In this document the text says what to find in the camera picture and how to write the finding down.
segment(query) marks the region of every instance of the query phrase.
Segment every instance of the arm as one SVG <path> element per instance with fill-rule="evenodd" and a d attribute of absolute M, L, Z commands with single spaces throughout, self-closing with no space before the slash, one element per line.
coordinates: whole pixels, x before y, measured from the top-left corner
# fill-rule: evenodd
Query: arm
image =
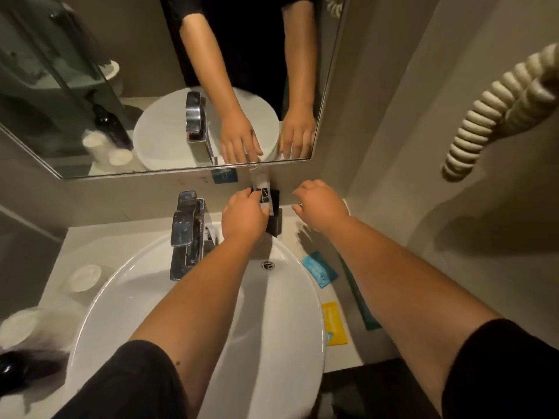
<path fill-rule="evenodd" d="M 187 395 L 188 416 L 197 414 L 225 345 L 249 253 L 266 229 L 269 211 L 260 193 L 240 191 L 222 218 L 224 241 L 161 300 L 130 340 L 158 345 L 175 364 Z"/>
<path fill-rule="evenodd" d="M 312 112 L 316 87 L 316 23 L 311 1 L 283 9 L 285 58 L 289 78 L 289 109 L 283 119 L 280 150 L 286 159 L 307 157 L 316 128 Z"/>
<path fill-rule="evenodd" d="M 182 20 L 181 39 L 200 84 L 221 119 L 221 154 L 226 163 L 258 161 L 262 150 L 243 113 L 227 75 L 215 35 L 204 15 L 193 13 Z"/>
<path fill-rule="evenodd" d="M 458 350 L 499 314 L 435 267 L 351 217 L 321 180 L 305 181 L 293 193 L 303 201 L 303 206 L 293 205 L 297 215 L 336 247 L 371 313 L 440 413 Z"/>

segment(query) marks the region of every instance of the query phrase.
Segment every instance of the yellow sachet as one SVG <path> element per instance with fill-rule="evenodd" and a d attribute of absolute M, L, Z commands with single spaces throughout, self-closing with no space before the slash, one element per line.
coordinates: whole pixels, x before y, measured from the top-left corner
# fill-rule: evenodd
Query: yellow sachet
<path fill-rule="evenodd" d="M 322 314 L 324 315 L 324 327 L 328 336 L 328 343 L 326 345 L 347 344 L 348 338 L 346 331 L 344 331 L 338 303 L 324 303 L 322 305 Z"/>

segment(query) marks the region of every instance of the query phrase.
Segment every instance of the mirror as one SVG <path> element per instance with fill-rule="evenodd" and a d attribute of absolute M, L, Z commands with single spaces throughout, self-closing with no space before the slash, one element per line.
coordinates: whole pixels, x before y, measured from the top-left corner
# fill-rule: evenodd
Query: mirror
<path fill-rule="evenodd" d="M 343 0 L 0 0 L 0 126 L 60 178 L 309 159 Z"/>

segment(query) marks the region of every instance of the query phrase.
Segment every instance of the person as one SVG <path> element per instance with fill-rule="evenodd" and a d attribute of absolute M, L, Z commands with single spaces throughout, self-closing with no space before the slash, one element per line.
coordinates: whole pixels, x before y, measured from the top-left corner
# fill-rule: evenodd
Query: person
<path fill-rule="evenodd" d="M 341 254 L 367 306 L 443 418 L 559 417 L 559 351 L 350 216 L 325 182 L 305 181 L 294 194 L 301 199 L 295 213 Z M 194 418 L 268 213 L 257 192 L 236 193 L 223 212 L 224 241 L 55 418 Z"/>
<path fill-rule="evenodd" d="M 255 162 L 263 154 L 233 87 L 262 97 L 281 119 L 287 77 L 289 108 L 280 149 L 285 159 L 310 154 L 316 128 L 315 2 L 167 0 L 188 54 L 186 84 L 201 84 L 215 106 L 226 163 Z"/>

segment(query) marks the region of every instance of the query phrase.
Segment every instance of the white countertop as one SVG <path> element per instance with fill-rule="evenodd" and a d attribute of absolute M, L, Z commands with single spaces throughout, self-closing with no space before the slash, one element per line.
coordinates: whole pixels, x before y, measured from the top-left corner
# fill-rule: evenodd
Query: white countertop
<path fill-rule="evenodd" d="M 299 260 L 316 250 L 320 251 L 340 275 L 333 284 L 322 289 L 313 280 L 322 303 L 339 304 L 349 340 L 346 345 L 326 348 L 324 371 L 332 372 L 361 366 L 364 362 L 374 363 L 396 357 L 397 351 L 385 331 L 365 329 L 333 246 L 322 235 L 306 228 L 290 206 L 282 206 L 282 211 L 282 233 L 278 239 Z M 220 213 L 211 216 L 213 221 L 220 222 Z M 70 228 L 39 306 L 62 308 L 83 318 L 89 303 L 93 301 L 93 296 L 91 300 L 77 302 L 61 290 L 63 282 L 74 270 L 89 263 L 98 264 L 107 270 L 108 274 L 112 274 L 147 244 L 170 232 L 171 218 Z M 3 397 L 0 400 L 0 417 L 48 419 L 61 407 L 62 394 L 63 387 L 52 394 L 44 394 L 42 399 L 38 397 L 37 400 L 26 400 L 23 395 Z"/>

